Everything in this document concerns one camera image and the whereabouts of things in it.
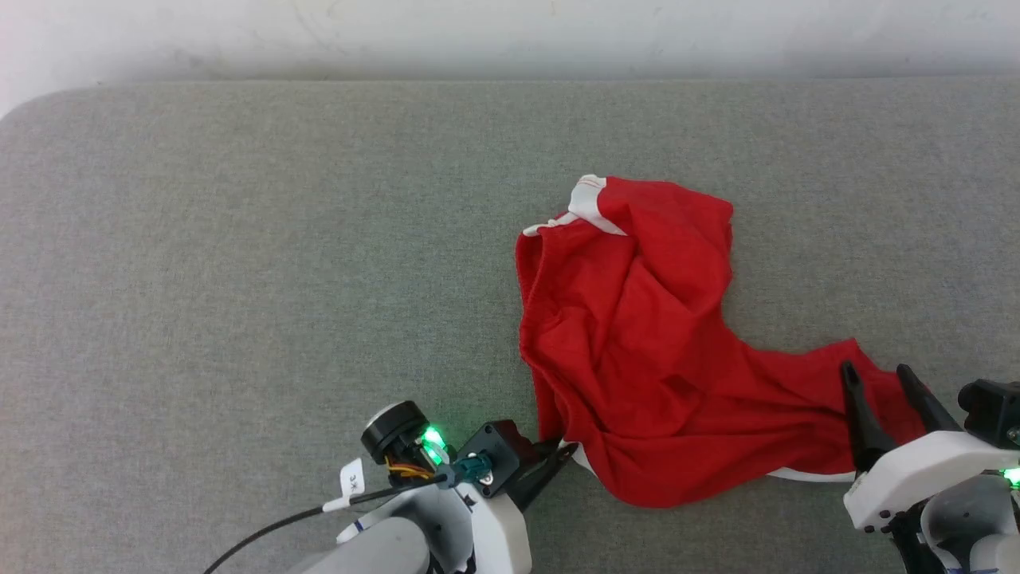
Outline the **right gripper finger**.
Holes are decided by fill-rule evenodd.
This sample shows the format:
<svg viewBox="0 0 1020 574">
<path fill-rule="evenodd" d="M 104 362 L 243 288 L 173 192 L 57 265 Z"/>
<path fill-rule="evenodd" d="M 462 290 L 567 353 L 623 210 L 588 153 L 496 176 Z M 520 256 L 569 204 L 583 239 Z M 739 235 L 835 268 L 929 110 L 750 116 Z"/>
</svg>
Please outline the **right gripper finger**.
<svg viewBox="0 0 1020 574">
<path fill-rule="evenodd" d="M 907 364 L 896 366 L 896 377 L 908 405 L 913 408 L 923 428 L 923 435 L 933 432 L 963 432 L 964 429 L 948 413 L 944 404 L 933 395 Z"/>
<path fill-rule="evenodd" d="M 853 471 L 866 473 L 882 455 L 895 450 L 897 442 L 871 410 L 864 382 L 852 362 L 842 363 L 842 392 Z"/>
</svg>

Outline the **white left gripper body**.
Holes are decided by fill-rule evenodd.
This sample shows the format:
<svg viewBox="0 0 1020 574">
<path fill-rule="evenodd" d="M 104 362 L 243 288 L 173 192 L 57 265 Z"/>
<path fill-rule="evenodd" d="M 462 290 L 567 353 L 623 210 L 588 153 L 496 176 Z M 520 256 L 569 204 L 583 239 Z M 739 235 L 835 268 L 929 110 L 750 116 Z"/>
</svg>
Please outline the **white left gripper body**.
<svg viewBox="0 0 1020 574">
<path fill-rule="evenodd" d="M 531 573 L 531 545 L 524 513 L 509 494 L 484 497 L 480 488 L 469 486 L 466 498 L 473 504 L 471 537 L 477 573 Z"/>
</svg>

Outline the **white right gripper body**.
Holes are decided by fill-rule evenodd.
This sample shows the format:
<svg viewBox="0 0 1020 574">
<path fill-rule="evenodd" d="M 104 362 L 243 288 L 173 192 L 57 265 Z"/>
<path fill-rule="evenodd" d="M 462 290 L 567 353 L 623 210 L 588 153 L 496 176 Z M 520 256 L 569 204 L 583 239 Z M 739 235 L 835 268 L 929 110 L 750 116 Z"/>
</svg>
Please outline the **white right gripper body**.
<svg viewBox="0 0 1020 574">
<path fill-rule="evenodd" d="M 856 530 L 877 531 L 898 513 L 984 471 L 1018 466 L 1018 452 L 962 431 L 939 430 L 881 455 L 844 495 Z"/>
</svg>

